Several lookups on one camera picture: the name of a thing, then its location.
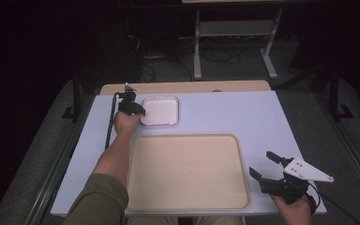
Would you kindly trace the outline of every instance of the tray rim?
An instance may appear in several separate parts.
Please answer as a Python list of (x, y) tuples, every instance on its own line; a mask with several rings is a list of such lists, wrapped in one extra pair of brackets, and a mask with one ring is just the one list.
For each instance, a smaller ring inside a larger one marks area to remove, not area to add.
[(250, 195), (250, 187), (249, 187), (249, 183), (248, 183), (248, 175), (247, 175), (247, 171), (246, 171), (246, 165), (245, 165), (245, 161), (244, 161), (244, 157), (242, 154), (242, 150), (240, 148), (239, 145), (239, 141), (236, 138), (235, 135), (231, 134), (231, 133), (215, 133), (215, 134), (168, 134), (168, 135), (164, 135), (164, 134), (158, 134), (158, 135), (141, 135), (139, 137), (137, 137), (131, 146), (131, 152), (130, 152), (130, 157), (129, 157), (129, 170), (128, 170), (128, 174), (127, 174), (127, 188), (128, 188), (128, 183), (129, 183), (129, 177), (131, 175), (131, 169), (132, 169), (132, 159), (133, 159), (133, 155), (134, 155), (134, 148), (136, 146), (136, 142), (140, 139), (144, 139), (144, 138), (166, 138), (166, 137), (182, 137), (182, 138), (186, 138), (186, 137), (202, 137), (202, 136), (208, 136), (208, 137), (222, 137), (222, 136), (228, 136), (231, 137), (232, 139), (235, 140), (236, 146), (237, 146), (237, 153), (239, 155), (239, 158), (241, 160), (241, 167), (243, 169), (243, 183), (245, 186), (245, 191), (246, 191), (246, 195), (247, 195), (247, 202), (246, 202), (246, 206), (243, 208), (189, 208), (189, 209), (182, 209), (182, 208), (174, 208), (174, 209), (162, 209), (162, 208), (157, 208), (157, 209), (132, 209), (130, 207), (127, 207), (128, 211), (131, 212), (179, 212), (179, 211), (186, 211), (186, 212), (192, 212), (192, 211), (242, 211), (247, 209), (250, 204), (251, 204), (251, 195)]

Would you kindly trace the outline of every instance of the person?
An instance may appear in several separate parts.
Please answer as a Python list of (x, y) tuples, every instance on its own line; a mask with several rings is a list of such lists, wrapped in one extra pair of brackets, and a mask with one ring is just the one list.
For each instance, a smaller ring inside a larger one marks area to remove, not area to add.
[[(72, 204), (65, 224), (177, 224), (175, 217), (131, 218), (126, 221), (126, 190), (131, 136), (139, 125), (140, 114), (118, 112), (114, 117), (116, 138), (98, 159), (82, 192)], [(309, 225), (311, 214), (306, 196), (286, 204), (279, 196), (271, 196), (288, 225)], [(239, 217), (196, 217), (194, 224), (242, 224)]]

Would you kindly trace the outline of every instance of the hand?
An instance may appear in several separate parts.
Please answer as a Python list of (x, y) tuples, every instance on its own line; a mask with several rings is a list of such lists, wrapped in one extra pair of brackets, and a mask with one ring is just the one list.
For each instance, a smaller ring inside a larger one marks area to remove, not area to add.
[(288, 225), (311, 224), (311, 208), (306, 195), (292, 204), (286, 204), (279, 196), (271, 195), (271, 198)]
[(129, 134), (132, 134), (139, 125), (139, 120), (141, 117), (141, 114), (127, 115), (123, 112), (117, 112), (113, 119), (113, 125), (115, 127), (116, 134), (119, 135), (122, 132), (128, 132)]

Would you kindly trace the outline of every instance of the beige tray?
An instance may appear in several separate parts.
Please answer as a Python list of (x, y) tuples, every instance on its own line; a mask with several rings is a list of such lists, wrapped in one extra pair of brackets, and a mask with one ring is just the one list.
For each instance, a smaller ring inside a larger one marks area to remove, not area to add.
[(127, 180), (132, 211), (237, 210), (248, 183), (233, 135), (141, 136)]

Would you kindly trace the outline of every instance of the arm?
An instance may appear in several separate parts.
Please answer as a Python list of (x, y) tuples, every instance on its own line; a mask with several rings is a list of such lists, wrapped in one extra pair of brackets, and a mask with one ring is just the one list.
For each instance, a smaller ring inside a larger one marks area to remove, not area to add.
[(306, 195), (292, 204), (286, 204), (279, 196), (271, 195), (279, 213), (288, 225), (310, 225), (311, 209)]
[(125, 221), (130, 138), (140, 117), (122, 112), (115, 116), (117, 136), (100, 156), (92, 175), (72, 204), (65, 224), (119, 224)]
[(130, 138), (139, 125), (140, 118), (140, 114), (126, 115), (123, 112), (119, 112), (115, 116), (113, 124), (117, 136), (100, 156), (92, 173), (113, 176), (124, 186), (127, 185)]

